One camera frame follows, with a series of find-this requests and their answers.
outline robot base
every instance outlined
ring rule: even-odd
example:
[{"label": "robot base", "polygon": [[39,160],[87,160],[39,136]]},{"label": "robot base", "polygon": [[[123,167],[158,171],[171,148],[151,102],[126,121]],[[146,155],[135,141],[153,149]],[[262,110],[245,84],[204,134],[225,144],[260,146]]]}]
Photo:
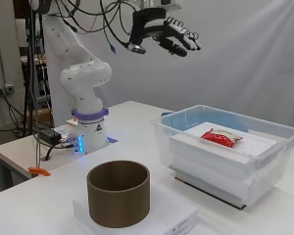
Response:
[{"label": "robot base", "polygon": [[108,136],[104,120],[78,122],[71,136],[77,137],[75,151],[90,154],[108,146]]}]

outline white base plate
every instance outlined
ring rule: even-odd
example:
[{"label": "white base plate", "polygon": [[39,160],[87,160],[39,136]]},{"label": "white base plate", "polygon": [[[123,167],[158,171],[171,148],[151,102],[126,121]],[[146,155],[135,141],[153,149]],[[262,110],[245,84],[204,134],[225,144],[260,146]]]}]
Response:
[{"label": "white base plate", "polygon": [[181,198],[173,197],[155,185],[151,186],[151,209],[141,222],[127,228],[105,228],[89,216],[87,196],[73,201],[78,228],[85,235],[185,235],[199,221],[197,210]]}]

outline transparent plastic bin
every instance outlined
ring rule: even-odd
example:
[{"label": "transparent plastic bin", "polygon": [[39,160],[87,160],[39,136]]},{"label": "transparent plastic bin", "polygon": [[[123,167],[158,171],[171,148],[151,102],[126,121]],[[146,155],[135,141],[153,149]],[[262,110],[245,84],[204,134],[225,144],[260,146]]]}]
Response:
[{"label": "transparent plastic bin", "polygon": [[[187,133],[205,122],[274,142],[258,156]],[[282,177],[294,148],[294,128],[207,106],[195,106],[153,121],[163,165],[251,205]]]}]

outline plastic storage box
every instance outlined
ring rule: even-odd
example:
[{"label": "plastic storage box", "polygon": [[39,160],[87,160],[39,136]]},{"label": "plastic storage box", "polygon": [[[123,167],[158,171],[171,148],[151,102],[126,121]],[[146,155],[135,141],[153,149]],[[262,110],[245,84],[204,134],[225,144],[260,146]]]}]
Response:
[{"label": "plastic storage box", "polygon": [[[153,123],[163,165],[240,205],[253,204],[274,186],[294,148],[293,127],[207,106]],[[245,143],[232,149],[200,138],[210,128],[241,135]]]}]

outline blue led light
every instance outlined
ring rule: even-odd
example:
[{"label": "blue led light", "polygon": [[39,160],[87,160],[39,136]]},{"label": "blue led light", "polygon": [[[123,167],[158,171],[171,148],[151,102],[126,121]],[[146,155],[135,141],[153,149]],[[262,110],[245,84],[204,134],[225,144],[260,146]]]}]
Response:
[{"label": "blue led light", "polygon": [[78,149],[80,153],[83,153],[84,149],[83,149],[83,144],[82,144],[82,138],[81,136],[78,136]]}]

